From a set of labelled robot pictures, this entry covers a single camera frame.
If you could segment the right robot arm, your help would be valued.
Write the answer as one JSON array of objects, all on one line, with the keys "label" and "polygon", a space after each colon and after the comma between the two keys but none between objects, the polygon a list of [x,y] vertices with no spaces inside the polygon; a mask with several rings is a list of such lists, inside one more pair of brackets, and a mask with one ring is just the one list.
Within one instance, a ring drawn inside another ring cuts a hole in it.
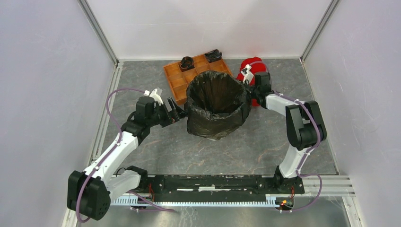
[{"label": "right robot arm", "polygon": [[311,154],[327,138],[327,130],[316,101],[300,101],[272,89],[270,73],[246,73],[243,82],[251,97],[264,109],[275,111],[286,118],[289,147],[284,160],[276,168],[273,187],[287,192],[299,180],[301,169]]}]

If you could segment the black trash bag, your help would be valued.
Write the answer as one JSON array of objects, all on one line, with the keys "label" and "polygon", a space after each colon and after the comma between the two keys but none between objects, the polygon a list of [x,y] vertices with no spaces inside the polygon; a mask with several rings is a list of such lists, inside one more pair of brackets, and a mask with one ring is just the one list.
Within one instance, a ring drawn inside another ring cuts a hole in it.
[{"label": "black trash bag", "polygon": [[231,75],[204,71],[189,83],[187,132],[191,135],[220,140],[241,127],[251,109],[251,96],[245,84]]}]

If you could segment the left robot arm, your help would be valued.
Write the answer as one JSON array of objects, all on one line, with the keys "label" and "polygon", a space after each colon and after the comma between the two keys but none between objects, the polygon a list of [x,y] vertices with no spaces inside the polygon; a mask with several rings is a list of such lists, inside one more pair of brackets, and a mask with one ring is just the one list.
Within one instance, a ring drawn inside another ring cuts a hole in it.
[{"label": "left robot arm", "polygon": [[171,109],[158,95],[140,97],[136,109],[121,126],[114,142],[103,154],[83,171],[73,171],[68,178],[67,207],[75,211],[79,222],[82,219],[100,220],[113,201],[131,190],[144,192],[148,179],[138,170],[128,168],[121,175],[113,174],[154,126],[166,127],[180,121],[187,113],[168,98]]}]

